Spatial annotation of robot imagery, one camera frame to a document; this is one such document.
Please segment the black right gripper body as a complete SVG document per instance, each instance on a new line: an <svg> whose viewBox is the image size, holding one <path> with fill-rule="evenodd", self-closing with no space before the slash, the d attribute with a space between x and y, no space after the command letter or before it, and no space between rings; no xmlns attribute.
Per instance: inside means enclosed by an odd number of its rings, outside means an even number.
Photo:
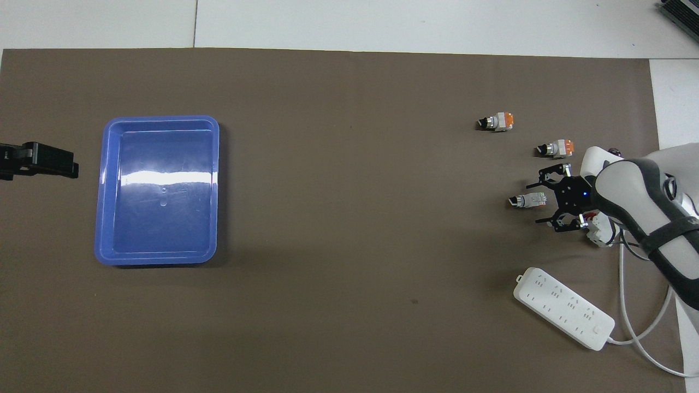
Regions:
<svg viewBox="0 0 699 393"><path fill-rule="evenodd" d="M572 216L592 211L591 186L582 176L565 176L554 185L558 210Z"/></svg>

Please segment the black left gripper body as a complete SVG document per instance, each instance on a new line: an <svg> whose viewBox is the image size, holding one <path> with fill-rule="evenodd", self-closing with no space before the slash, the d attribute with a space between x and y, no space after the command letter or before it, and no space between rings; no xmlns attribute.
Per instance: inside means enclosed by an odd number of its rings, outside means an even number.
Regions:
<svg viewBox="0 0 699 393"><path fill-rule="evenodd" d="M20 159L15 158L15 152L24 149L24 145L1 144L2 181L12 181L15 176L27 176L21 169Z"/></svg>

